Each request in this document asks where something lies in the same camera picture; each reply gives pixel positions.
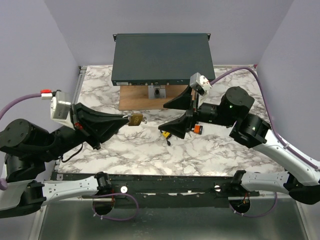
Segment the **orange padlock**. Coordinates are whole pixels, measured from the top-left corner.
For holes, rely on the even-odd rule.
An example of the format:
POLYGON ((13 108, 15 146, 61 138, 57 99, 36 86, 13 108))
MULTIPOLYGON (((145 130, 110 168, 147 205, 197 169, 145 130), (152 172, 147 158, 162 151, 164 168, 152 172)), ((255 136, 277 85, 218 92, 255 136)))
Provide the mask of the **orange padlock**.
POLYGON ((198 135, 201 135, 202 132, 203 132, 203 126, 202 125, 199 125, 199 124, 196 124, 193 128, 193 132, 198 134, 198 135))

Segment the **yellow padlock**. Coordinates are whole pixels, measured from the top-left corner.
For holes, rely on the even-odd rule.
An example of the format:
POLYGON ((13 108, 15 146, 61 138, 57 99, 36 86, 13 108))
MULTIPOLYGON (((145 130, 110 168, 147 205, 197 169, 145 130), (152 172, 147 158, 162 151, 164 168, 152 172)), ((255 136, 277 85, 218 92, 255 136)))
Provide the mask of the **yellow padlock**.
POLYGON ((165 139, 169 139, 172 137, 172 135, 167 131, 163 131, 161 134, 164 136, 165 139))

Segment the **brass padlock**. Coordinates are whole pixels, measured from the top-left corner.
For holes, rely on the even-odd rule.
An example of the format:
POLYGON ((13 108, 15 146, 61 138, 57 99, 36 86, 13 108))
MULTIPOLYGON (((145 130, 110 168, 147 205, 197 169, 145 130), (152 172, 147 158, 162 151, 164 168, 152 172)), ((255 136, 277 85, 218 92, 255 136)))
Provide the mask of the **brass padlock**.
POLYGON ((130 127, 139 126, 141 123, 147 122, 146 117, 142 113, 124 115, 123 118, 128 120, 127 125, 130 127))

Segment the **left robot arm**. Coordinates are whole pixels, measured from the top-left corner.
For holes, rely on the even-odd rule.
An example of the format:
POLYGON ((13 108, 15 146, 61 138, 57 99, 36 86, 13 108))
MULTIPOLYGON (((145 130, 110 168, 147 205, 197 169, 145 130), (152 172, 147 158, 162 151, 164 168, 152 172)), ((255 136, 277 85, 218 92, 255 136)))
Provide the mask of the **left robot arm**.
POLYGON ((12 218, 35 213, 51 201, 113 192, 109 176, 99 172, 81 181, 44 184, 36 177, 46 163, 56 161, 71 149, 88 143, 94 150, 129 123, 129 117, 95 111, 81 103, 69 107, 71 126, 48 132, 28 120, 12 121, 0 133, 0 150, 5 153, 7 187, 1 187, 0 217, 12 218))

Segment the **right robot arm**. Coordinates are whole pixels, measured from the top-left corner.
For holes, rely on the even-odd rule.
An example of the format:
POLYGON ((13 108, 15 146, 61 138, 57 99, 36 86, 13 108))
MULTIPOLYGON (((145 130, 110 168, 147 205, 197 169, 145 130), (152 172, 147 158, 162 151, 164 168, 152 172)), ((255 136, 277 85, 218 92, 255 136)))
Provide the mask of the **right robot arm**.
POLYGON ((307 164, 302 154, 293 154, 282 145, 271 125, 258 115, 250 113, 254 98, 241 87, 230 87, 220 104, 200 103, 200 95, 192 97, 188 86, 180 95, 166 102, 166 109, 184 110, 185 113, 158 127, 159 130, 184 139, 198 123, 231 128, 229 136, 237 143, 271 158, 284 168, 283 172, 258 173, 238 170, 230 183, 230 191, 241 196, 245 192, 269 191, 288 194, 307 205, 320 201, 320 166, 314 161, 307 164))

